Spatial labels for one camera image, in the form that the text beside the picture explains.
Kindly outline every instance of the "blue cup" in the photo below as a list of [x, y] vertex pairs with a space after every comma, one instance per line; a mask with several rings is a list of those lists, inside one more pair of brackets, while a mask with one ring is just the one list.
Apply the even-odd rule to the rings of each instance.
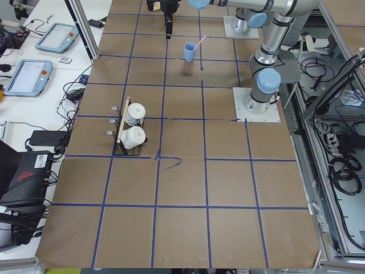
[[195, 44], [194, 43], [186, 43], [184, 45], [184, 54], [185, 54], [185, 60], [187, 62], [193, 62], [194, 61], [194, 57], [195, 57], [195, 53], [196, 50], [194, 50], [195, 48]]

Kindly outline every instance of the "white desk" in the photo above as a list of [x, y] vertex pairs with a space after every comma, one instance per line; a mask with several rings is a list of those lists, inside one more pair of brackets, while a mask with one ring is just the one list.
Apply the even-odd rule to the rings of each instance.
[[[108, 15], [112, 0], [82, 0], [81, 2], [87, 19], [99, 20]], [[33, 19], [47, 21], [47, 17], [51, 14], [54, 16], [50, 18], [48, 24], [40, 27], [38, 29], [39, 31], [47, 31], [53, 23], [74, 25], [66, 4], [62, 0], [40, 0], [24, 25], [27, 25]], [[27, 28], [35, 30], [41, 24], [40, 21], [35, 21], [33, 24], [27, 26]], [[99, 44], [103, 29], [91, 27], [91, 31], [96, 43]], [[13, 50], [8, 56], [1, 57], [0, 63], [17, 65], [21, 59], [46, 59], [52, 61], [53, 68], [72, 70], [83, 70], [91, 64], [80, 35], [76, 37], [75, 42], [63, 54], [37, 50], [34, 46], [39, 39], [39, 35], [30, 33], [22, 47], [19, 50]], [[11, 49], [6, 50], [4, 55], [9, 54], [11, 51]], [[72, 58], [72, 62], [70, 64], [59, 63], [58, 60], [62, 56]]]
[[[112, 0], [82, 0], [84, 11], [88, 19], [101, 19], [102, 17], [105, 17], [108, 14], [111, 2]], [[40, 0], [25, 24], [29, 23], [32, 19], [46, 21], [46, 18], [51, 14], [54, 14], [54, 16], [49, 20], [49, 24], [42, 26], [40, 30], [46, 31], [46, 26], [50, 27], [54, 22], [73, 24], [66, 4], [61, 0]], [[39, 22], [36, 21], [33, 26], [30, 25], [29, 28], [34, 30], [38, 26], [38, 23]], [[100, 42], [102, 31], [103, 29], [92, 27], [92, 33], [97, 44]], [[49, 82], [38, 97], [4, 97], [0, 102], [0, 119], [11, 122], [26, 122], [35, 126], [44, 127], [48, 130], [57, 130], [65, 124], [65, 120], [56, 113], [56, 108], [64, 95], [63, 85], [67, 82], [74, 81], [84, 69], [91, 65], [91, 61], [80, 37], [77, 37], [75, 43], [63, 55], [37, 50], [34, 45], [38, 40], [39, 37], [31, 33], [20, 50], [14, 50], [9, 56], [0, 58], [0, 63], [17, 65], [21, 59], [51, 60], [53, 63], [53, 71], [50, 75]], [[61, 56], [67, 56], [73, 60], [69, 65], [59, 63], [58, 59]], [[12, 76], [14, 71], [15, 67], [13, 66], [11, 71], [7, 73], [2, 72], [1, 75]], [[3, 84], [5, 87], [8, 82], [9, 79], [0, 78], [0, 84]], [[75, 84], [72, 89], [77, 89], [79, 87], [84, 86]], [[64, 105], [68, 110], [72, 109], [71, 103], [66, 102]], [[37, 129], [38, 128], [30, 127], [26, 124], [10, 124], [7, 144], [17, 151], [25, 151], [25, 140], [31, 136], [33, 130]], [[60, 163], [61, 161], [54, 163], [52, 170], [58, 172]], [[55, 186], [48, 187], [46, 198], [52, 199], [54, 190]], [[34, 238], [31, 239], [30, 243], [27, 245], [21, 245], [6, 252], [2, 252], [0, 253], [0, 260], [34, 257], [39, 241], [40, 238]]]

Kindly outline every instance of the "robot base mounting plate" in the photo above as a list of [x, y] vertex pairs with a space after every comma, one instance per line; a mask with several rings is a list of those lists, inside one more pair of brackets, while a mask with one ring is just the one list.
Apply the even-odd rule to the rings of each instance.
[[280, 116], [276, 104], [271, 104], [264, 114], [254, 114], [248, 111], [244, 106], [245, 97], [250, 94], [252, 88], [234, 87], [234, 106], [236, 108], [236, 118], [238, 122], [262, 122], [262, 123], [280, 123]]
[[257, 29], [249, 29], [247, 33], [237, 33], [232, 29], [232, 22], [235, 16], [223, 16], [224, 31], [227, 38], [258, 40], [260, 35]]

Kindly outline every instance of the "pink straw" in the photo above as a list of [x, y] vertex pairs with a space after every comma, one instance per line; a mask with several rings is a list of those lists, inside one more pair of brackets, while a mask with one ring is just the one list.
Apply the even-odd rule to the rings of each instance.
[[203, 42], [203, 40], [205, 39], [205, 37], [206, 37], [206, 35], [204, 35], [204, 37], [201, 38], [201, 40], [199, 41], [198, 44], [196, 44], [196, 46], [195, 46], [195, 48], [193, 50], [196, 50], [199, 47], [200, 43]]

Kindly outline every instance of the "white mug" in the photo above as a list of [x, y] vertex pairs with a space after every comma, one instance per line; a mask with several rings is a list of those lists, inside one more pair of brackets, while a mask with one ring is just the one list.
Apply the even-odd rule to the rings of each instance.
[[125, 116], [125, 122], [131, 126], [137, 126], [137, 121], [139, 124], [143, 123], [143, 118], [146, 115], [146, 109], [139, 103], [130, 104], [127, 110], [127, 115]]
[[131, 127], [127, 130], [123, 130], [121, 133], [121, 141], [126, 149], [131, 149], [140, 144], [143, 144], [146, 140], [146, 134], [141, 127]]

